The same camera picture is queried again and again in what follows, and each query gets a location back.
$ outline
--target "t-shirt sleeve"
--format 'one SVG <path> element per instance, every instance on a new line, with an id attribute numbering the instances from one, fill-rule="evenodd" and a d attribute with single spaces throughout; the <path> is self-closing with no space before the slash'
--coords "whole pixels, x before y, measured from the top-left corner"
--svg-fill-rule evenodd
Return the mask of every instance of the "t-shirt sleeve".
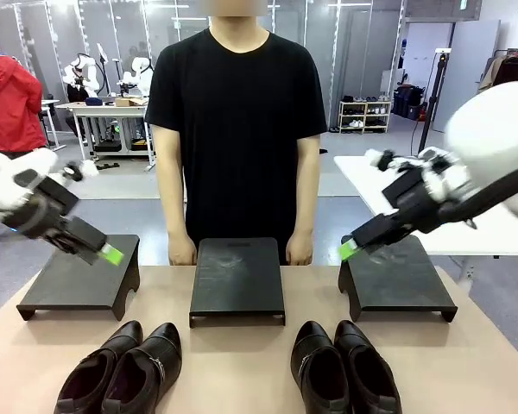
<path id="1" fill-rule="evenodd" d="M 299 61 L 300 64 L 296 69 L 295 116 L 297 119 L 294 120 L 297 139 L 319 135 L 328 130 L 319 73 L 313 57 L 303 48 Z"/>
<path id="2" fill-rule="evenodd" d="M 168 47 L 161 52 L 155 64 L 145 119 L 152 125 L 180 132 L 183 112 L 177 73 L 174 50 Z"/>

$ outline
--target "shoe insole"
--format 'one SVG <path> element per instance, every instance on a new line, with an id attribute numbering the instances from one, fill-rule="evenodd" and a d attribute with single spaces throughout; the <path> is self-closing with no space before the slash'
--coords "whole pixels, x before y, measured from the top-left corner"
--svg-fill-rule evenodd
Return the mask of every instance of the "shoe insole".
<path id="1" fill-rule="evenodd" d="M 331 350 L 320 351 L 313 357 L 309 368 L 311 386 L 326 400 L 341 399 L 345 395 L 345 378 L 341 360 Z"/>
<path id="2" fill-rule="evenodd" d="M 81 399 L 94 391 L 101 382 L 107 367 L 107 358 L 99 355 L 97 360 L 90 360 L 77 368 L 77 372 L 66 384 L 62 399 Z"/>
<path id="3" fill-rule="evenodd" d="M 132 401 L 144 387 L 146 373 L 136 364 L 134 355 L 125 356 L 123 368 L 117 373 L 115 383 L 115 388 L 107 397 L 120 400 L 122 403 Z"/>
<path id="4" fill-rule="evenodd" d="M 380 361 L 380 356 L 370 348 L 355 356 L 355 369 L 363 385 L 375 395 L 394 397 L 389 372 Z"/>

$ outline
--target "shoe on rack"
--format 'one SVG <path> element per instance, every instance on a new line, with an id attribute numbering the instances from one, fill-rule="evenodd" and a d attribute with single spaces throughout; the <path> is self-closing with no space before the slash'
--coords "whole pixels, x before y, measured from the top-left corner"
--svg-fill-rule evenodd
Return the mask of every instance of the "shoe on rack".
<path id="1" fill-rule="evenodd" d="M 336 328 L 334 345 L 342 356 L 355 414 L 401 414 L 401 399 L 388 363 L 351 321 Z"/>
<path id="2" fill-rule="evenodd" d="M 301 327 L 290 367 L 306 414 L 350 412 L 349 387 L 341 357 L 318 323 L 309 321 Z"/>
<path id="3" fill-rule="evenodd" d="M 121 358 L 105 392 L 102 414 L 153 414 L 181 368 L 179 332 L 164 323 Z"/>
<path id="4" fill-rule="evenodd" d="M 94 414 L 100 411 L 105 390 L 123 355 L 142 343 L 142 326 L 130 321 L 102 347 L 84 358 L 61 387 L 54 414 Z"/>

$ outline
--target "shoe rack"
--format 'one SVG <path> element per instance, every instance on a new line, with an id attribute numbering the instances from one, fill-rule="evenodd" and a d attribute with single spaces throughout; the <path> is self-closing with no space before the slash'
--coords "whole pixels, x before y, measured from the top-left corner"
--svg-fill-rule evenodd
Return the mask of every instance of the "shoe rack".
<path id="1" fill-rule="evenodd" d="M 356 109 L 356 114 L 345 115 L 344 111 L 352 108 Z M 386 110 L 385 114 L 370 114 L 371 109 Z M 358 132 L 364 134 L 365 132 L 388 132 L 389 113 L 391 112 L 390 101 L 376 101 L 376 102 L 343 102 L 339 103 L 338 112 L 338 128 L 340 134 Z M 353 121 L 362 121 L 363 127 L 350 127 L 349 124 Z M 377 125 L 367 125 L 367 123 L 376 122 Z"/>

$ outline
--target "white door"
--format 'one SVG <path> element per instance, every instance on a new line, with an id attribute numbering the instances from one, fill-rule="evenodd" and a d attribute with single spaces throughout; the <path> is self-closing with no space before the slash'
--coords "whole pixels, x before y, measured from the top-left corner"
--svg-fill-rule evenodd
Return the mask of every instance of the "white door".
<path id="1" fill-rule="evenodd" d="M 433 129 L 445 132 L 445 126 L 458 108 L 477 94 L 487 59 L 496 50 L 500 21 L 460 22 L 455 26 L 452 51 Z"/>

